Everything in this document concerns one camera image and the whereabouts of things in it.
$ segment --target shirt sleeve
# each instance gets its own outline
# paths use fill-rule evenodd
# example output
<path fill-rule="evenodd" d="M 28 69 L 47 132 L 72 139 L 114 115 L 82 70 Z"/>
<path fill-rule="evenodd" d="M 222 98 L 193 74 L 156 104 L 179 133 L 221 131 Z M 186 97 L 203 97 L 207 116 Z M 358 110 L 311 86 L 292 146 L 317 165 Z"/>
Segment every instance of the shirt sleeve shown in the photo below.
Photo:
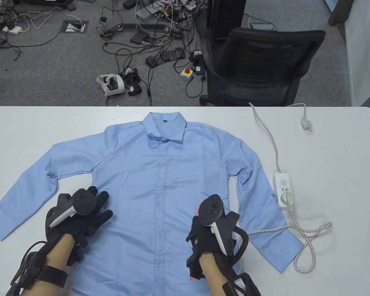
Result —
<path fill-rule="evenodd" d="M 253 232 L 287 225 L 258 155 L 242 140 L 223 131 L 216 131 L 216 150 L 228 174 L 238 176 L 241 228 Z M 288 229 L 254 234 L 249 240 L 281 273 L 303 246 Z"/>
<path fill-rule="evenodd" d="M 23 172 L 0 201 L 0 240 L 32 216 L 56 191 L 58 179 L 88 174 L 117 144 L 116 127 L 55 144 Z"/>

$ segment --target chair backrest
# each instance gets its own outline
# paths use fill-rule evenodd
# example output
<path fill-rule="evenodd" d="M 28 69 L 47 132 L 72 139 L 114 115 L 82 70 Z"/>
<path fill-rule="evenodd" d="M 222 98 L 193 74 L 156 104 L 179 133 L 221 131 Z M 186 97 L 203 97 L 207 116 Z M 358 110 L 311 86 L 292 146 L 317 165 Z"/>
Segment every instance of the chair backrest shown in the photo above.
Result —
<path fill-rule="evenodd" d="M 215 61 L 215 70 L 237 86 L 268 88 L 290 84 L 305 75 L 324 39 L 324 31 L 236 28 Z"/>

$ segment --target shirt collar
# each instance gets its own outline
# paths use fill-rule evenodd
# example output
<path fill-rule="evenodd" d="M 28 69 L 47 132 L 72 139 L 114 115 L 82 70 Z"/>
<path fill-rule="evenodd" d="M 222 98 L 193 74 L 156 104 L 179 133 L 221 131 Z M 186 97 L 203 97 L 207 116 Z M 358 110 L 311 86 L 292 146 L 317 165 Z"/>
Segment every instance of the shirt collar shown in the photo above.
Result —
<path fill-rule="evenodd" d="M 156 124 L 157 120 L 167 120 L 170 130 L 163 136 Z M 154 113 L 150 112 L 142 121 L 147 135 L 155 138 L 168 138 L 172 141 L 182 141 L 186 120 L 181 113 Z"/>

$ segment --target gray carpet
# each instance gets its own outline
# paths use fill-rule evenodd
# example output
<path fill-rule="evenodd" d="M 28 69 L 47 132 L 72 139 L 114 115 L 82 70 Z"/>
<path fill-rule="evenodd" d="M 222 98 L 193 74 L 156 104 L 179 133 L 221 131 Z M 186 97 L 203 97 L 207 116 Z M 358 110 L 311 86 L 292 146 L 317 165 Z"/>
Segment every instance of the gray carpet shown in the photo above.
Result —
<path fill-rule="evenodd" d="M 86 34 L 60 34 L 44 46 L 22 48 L 23 55 L 17 61 L 13 60 L 16 57 L 13 49 L 0 49 L 0 105 L 105 105 L 105 97 L 102 88 L 96 83 L 96 77 L 116 73 L 117 65 L 113 55 L 102 51 L 104 41 L 100 39 L 95 27 L 99 25 L 102 6 L 111 7 L 111 1 L 97 0 L 93 4 L 75 1 L 75 4 L 77 9 L 71 13 L 91 22 Z M 41 11 L 38 6 L 28 7 Z M 307 75 L 301 80 L 296 102 L 305 102 L 309 106 L 350 105 L 346 47 L 337 28 L 327 24 L 330 12 L 325 1 L 248 0 L 245 12 L 273 22 L 279 31 L 325 30 L 326 39 L 312 60 Z M 56 11 L 41 30 L 32 28 L 24 34 L 11 36 L 9 41 L 13 45 L 43 43 L 58 32 L 64 19 L 65 15 Z M 247 26 L 247 20 L 248 17 L 244 16 L 243 27 Z M 133 34 L 121 32 L 113 41 L 129 44 L 128 40 Z M 130 64 L 139 70 L 144 80 L 147 80 L 148 73 L 144 59 L 148 55 L 135 55 Z M 124 58 L 118 60 L 122 66 Z M 154 70 L 151 84 L 153 105 L 199 106 L 198 98 L 191 99 L 185 95 L 186 81 L 171 65 L 161 65 Z M 109 105 L 147 106 L 149 102 L 145 86 L 142 85 L 142 88 L 144 92 L 140 95 L 129 97 L 125 94 L 110 100 Z M 200 90 L 201 82 L 195 79 L 188 93 L 196 95 Z"/>

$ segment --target light blue shirt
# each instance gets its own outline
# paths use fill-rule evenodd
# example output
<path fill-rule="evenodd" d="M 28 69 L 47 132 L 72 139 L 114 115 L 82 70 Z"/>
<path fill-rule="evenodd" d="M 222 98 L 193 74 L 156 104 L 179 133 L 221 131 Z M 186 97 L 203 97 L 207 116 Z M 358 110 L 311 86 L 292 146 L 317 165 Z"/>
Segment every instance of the light blue shirt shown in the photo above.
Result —
<path fill-rule="evenodd" d="M 114 216 L 76 268 L 72 288 L 79 295 L 209 295 L 206 281 L 189 278 L 192 246 L 185 238 L 205 198 L 218 194 L 229 209 L 229 176 L 238 176 L 245 231 L 286 225 L 258 155 L 242 140 L 179 113 L 150 113 L 53 145 L 1 200 L 0 240 L 55 193 L 58 179 L 90 173 L 92 185 L 110 194 Z M 250 241 L 279 272 L 302 248 L 289 230 Z"/>

